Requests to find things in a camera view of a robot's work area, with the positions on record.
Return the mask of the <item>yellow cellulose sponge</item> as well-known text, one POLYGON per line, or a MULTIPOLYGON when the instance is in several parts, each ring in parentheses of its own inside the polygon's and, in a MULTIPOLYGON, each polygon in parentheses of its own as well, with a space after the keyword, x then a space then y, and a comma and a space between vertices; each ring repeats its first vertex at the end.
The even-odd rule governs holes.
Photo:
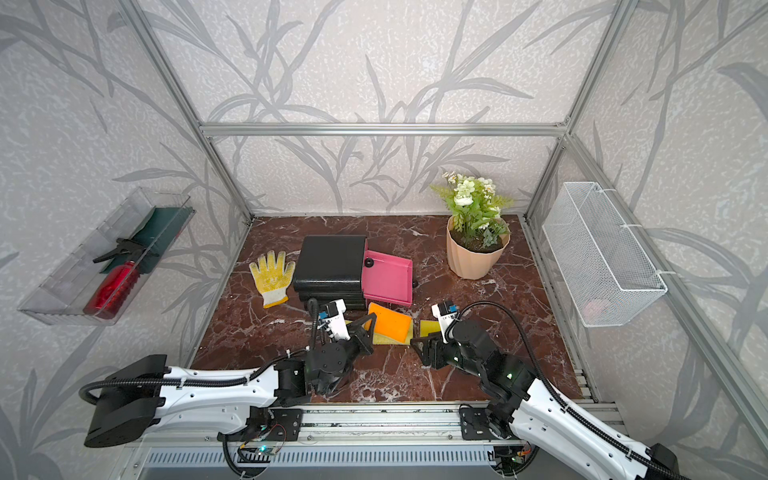
POLYGON ((390 337, 387 337, 385 335, 380 335, 379 333, 374 333, 373 334, 373 344, 374 345, 407 346, 412 338, 413 338, 413 325, 410 325, 409 330, 407 332, 406 339, 405 339, 404 342, 397 341, 397 340, 392 339, 390 337))

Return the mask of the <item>orange foam sponge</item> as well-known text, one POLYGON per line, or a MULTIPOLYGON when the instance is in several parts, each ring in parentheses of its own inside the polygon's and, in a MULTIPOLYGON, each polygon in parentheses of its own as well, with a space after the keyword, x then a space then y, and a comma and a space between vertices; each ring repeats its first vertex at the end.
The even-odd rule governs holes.
POLYGON ((400 342, 405 341, 409 327, 413 325, 413 319, 410 316, 376 303, 369 304, 368 313, 377 314, 375 333, 400 342))

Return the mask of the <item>bright yellow foam sponge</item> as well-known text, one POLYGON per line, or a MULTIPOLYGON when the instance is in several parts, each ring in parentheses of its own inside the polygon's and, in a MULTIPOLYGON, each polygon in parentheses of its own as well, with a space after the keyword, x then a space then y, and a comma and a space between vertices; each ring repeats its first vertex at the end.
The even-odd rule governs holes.
POLYGON ((442 328, 438 320, 421 320, 419 323, 419 336, 427 337, 432 334, 442 335, 442 328))

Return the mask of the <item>pink bottom drawer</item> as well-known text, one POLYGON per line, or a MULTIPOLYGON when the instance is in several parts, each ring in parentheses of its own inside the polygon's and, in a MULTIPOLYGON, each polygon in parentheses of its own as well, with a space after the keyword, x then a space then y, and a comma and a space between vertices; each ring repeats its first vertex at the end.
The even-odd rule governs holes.
POLYGON ((366 300, 411 306, 413 262, 406 258, 367 250, 362 269, 362 293, 366 300))

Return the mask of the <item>black drawer unit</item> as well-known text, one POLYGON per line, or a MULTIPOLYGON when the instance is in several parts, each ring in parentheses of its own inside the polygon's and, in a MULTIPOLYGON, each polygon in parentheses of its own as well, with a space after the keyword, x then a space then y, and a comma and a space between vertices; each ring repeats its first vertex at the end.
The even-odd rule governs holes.
POLYGON ((348 310, 363 310, 366 247, 363 235, 306 236, 293 276, 293 289, 300 301, 306 304, 314 298, 323 305, 341 299, 348 310))

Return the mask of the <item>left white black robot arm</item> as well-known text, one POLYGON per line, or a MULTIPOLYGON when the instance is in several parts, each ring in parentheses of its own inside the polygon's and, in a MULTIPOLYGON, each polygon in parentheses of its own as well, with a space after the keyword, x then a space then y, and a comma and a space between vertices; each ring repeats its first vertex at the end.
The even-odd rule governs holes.
POLYGON ((187 430, 253 439, 276 424, 277 410, 332 392, 358 357, 372 354, 376 323, 374 314, 352 322, 321 314, 331 341, 255 370, 194 370, 169 366, 164 354, 146 356, 80 388, 80 398, 95 408, 84 444, 107 448, 147 432, 187 430))

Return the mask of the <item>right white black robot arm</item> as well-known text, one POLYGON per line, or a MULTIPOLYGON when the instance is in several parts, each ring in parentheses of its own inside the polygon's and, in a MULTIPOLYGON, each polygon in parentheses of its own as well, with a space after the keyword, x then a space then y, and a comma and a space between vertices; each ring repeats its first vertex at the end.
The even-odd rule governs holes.
POLYGON ((422 363, 477 377, 489 397, 472 408, 470 428, 537 447, 588 479, 680 479, 677 456, 622 434, 547 383, 524 359, 504 352, 474 321, 410 341, 422 363))

